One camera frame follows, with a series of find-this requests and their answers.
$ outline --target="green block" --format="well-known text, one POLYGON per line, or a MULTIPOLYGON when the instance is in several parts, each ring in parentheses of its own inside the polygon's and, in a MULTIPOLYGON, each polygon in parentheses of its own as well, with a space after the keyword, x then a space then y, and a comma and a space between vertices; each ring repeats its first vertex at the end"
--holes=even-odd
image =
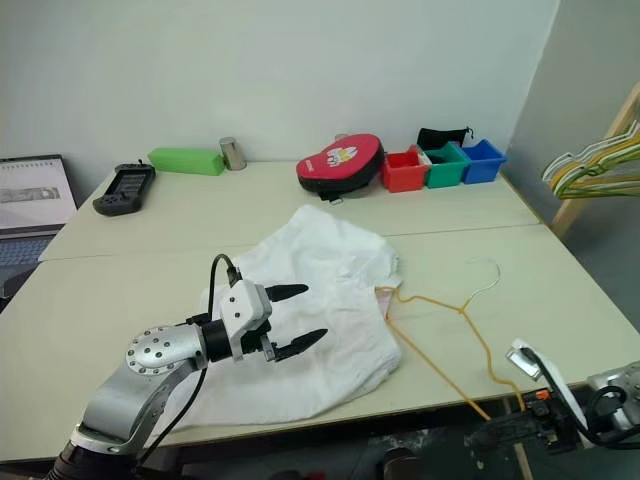
POLYGON ((156 169, 164 172, 220 175, 224 160, 215 150, 199 148, 156 148, 149 155, 156 169))

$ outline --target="white cloth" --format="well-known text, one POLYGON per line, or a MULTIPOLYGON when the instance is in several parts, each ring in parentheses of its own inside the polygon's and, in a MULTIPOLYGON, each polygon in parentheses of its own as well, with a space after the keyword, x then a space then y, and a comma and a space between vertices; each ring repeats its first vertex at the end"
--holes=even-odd
MULTIPOLYGON (((306 293, 273 304, 271 341, 283 346, 311 330, 328 333, 303 354, 279 363, 256 352, 238 363, 210 364, 200 395, 178 428, 309 418, 372 391, 397 367, 400 349, 381 313, 388 298, 379 307, 374 291, 400 283, 397 255, 382 237, 304 206, 234 263, 255 283, 309 286, 306 293)), ((214 311, 225 292, 216 288, 214 311)), ((206 311, 207 297, 208 290, 200 311, 206 311)), ((197 377, 192 374, 173 392, 156 433, 185 404, 197 377)))

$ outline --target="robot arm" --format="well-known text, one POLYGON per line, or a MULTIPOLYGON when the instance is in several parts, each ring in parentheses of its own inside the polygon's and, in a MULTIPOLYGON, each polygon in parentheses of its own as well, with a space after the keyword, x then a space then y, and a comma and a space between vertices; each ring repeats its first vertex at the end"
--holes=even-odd
POLYGON ((279 348, 267 335, 271 301, 306 290, 306 285, 265 288, 238 279, 220 302, 221 319, 196 315, 183 324, 149 328, 133 338, 122 364, 90 400, 47 478, 136 478, 136 455, 169 395, 187 376, 209 362, 229 357, 238 362, 255 351, 264 352, 267 361, 280 361, 304 352, 324 336, 326 329, 315 330, 279 348))
POLYGON ((549 388, 524 395, 525 412, 485 423, 467 437, 471 448, 482 452, 538 437, 551 454, 589 445, 640 449, 639 442, 629 441, 640 434, 640 362, 588 377, 583 408, 560 370, 522 340, 514 341, 507 358, 531 379, 544 377, 549 388))

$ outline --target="white wall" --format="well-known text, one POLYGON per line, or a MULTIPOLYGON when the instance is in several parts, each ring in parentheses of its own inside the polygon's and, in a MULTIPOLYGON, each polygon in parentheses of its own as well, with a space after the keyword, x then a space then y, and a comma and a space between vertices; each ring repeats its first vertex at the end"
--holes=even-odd
POLYGON ((61 152, 81 196, 160 145, 251 159, 420 126, 506 147, 558 0, 0 0, 0 156, 61 152))

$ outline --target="green box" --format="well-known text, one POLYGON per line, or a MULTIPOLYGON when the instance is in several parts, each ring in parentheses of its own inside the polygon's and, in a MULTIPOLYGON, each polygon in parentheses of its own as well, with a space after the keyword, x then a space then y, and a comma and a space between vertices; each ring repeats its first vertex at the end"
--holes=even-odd
POLYGON ((439 150, 424 152, 431 160, 431 168, 425 177, 429 188, 453 187, 462 180, 462 175, 471 164, 466 153, 455 142, 449 142, 439 150))
POLYGON ((220 175, 224 171, 224 159, 215 150, 163 147, 147 156, 156 169, 165 172, 220 175))

